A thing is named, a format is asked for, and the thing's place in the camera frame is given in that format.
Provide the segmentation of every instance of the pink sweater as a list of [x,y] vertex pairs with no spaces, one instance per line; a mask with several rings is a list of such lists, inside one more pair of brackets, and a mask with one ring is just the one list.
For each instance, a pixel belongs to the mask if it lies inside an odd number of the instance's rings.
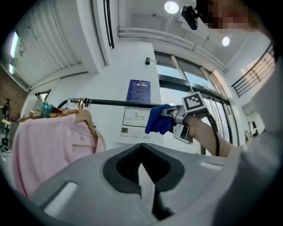
[[18,127],[12,145],[14,177],[26,197],[73,161],[104,151],[101,139],[96,142],[88,126],[75,120],[75,114],[29,119]]

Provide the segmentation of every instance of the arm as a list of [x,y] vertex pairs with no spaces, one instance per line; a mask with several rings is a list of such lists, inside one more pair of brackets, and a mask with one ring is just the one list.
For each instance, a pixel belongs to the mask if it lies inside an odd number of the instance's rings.
[[[190,129],[190,136],[200,142],[212,155],[215,155],[216,141],[212,128],[196,117],[186,117],[184,123]],[[234,146],[219,134],[218,139],[219,156],[227,157]]]

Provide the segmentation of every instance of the round ceiling light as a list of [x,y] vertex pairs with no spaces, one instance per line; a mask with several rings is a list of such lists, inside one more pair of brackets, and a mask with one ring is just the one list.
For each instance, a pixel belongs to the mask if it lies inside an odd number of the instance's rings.
[[227,46],[227,45],[229,45],[229,43],[230,43],[230,38],[224,37],[222,39],[222,45]]
[[166,2],[164,8],[170,14],[175,14],[179,11],[179,6],[175,2]]

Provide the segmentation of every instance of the brown wall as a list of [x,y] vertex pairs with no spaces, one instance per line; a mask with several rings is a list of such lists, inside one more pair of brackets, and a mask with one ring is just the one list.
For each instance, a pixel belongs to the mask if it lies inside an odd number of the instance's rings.
[[0,67],[0,106],[6,103],[5,98],[10,98],[10,120],[17,119],[17,114],[21,113],[23,104],[27,98],[27,92],[19,87],[7,73]]

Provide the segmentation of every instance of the blue poster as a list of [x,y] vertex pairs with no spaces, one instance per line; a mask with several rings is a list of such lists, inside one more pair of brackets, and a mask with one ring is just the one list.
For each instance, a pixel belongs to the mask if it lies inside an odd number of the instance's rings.
[[131,79],[127,101],[150,103],[150,82]]

